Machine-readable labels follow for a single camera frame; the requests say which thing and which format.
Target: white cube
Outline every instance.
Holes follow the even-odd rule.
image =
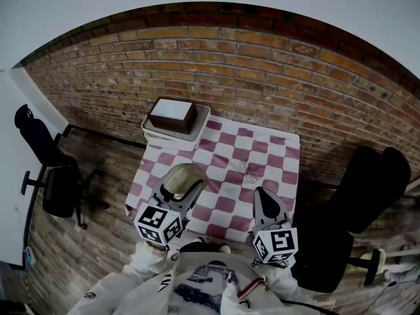
[[[264,264],[285,261],[298,251],[297,230],[282,228],[258,231],[253,244]]]
[[[163,246],[182,231],[179,212],[148,203],[140,206],[134,223],[141,238]]]

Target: black chair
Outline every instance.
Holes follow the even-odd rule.
[[[85,180],[81,178],[79,167],[74,158],[63,154],[51,137],[45,124],[34,119],[27,105],[18,109],[14,117],[16,127],[30,145],[38,160],[47,167],[52,167],[45,182],[31,180],[30,172],[25,173],[21,194],[26,192],[26,186],[44,188],[43,209],[54,216],[69,218],[76,210],[77,225],[83,229],[86,224],[81,223],[81,200],[84,199],[100,208],[107,209],[109,205],[99,199],[85,196],[89,183],[95,175],[103,176],[103,172],[95,169]]]
[[[388,147],[379,154],[360,147],[328,202],[297,206],[293,227],[299,251],[291,271],[299,286],[332,293],[347,264],[367,268],[364,285],[372,284],[380,252],[374,249],[371,260],[351,258],[354,237],[349,232],[363,232],[401,197],[410,176],[410,166],[398,150]]]

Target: white jacket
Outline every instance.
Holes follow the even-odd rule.
[[[279,300],[311,303],[290,269],[228,253],[168,255],[146,243],[137,243],[131,257],[121,273],[100,280],[68,314],[319,314]]]

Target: pink and white checkered cloth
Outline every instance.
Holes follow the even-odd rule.
[[[138,209],[174,165],[195,163],[209,177],[187,229],[246,242],[253,220],[253,192],[263,186],[281,197],[291,215],[299,176],[299,136],[210,116],[192,152],[147,146],[125,202]]]

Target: black cable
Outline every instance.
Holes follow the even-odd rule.
[[[409,283],[409,282],[416,282],[416,280],[412,280],[412,281],[402,281],[402,282],[395,282],[395,281],[393,281],[393,282],[391,282],[389,285],[387,285],[384,289],[383,289],[383,291],[381,292],[381,294],[379,294],[379,296],[361,313],[361,315],[364,315],[364,313],[366,313],[367,311],[368,311],[368,309],[370,308],[370,307],[372,307],[375,303],[376,303],[376,301],[378,301],[378,299],[383,295],[383,293],[388,289],[388,287],[392,287],[392,286],[395,286],[396,284],[407,284],[407,283]]]

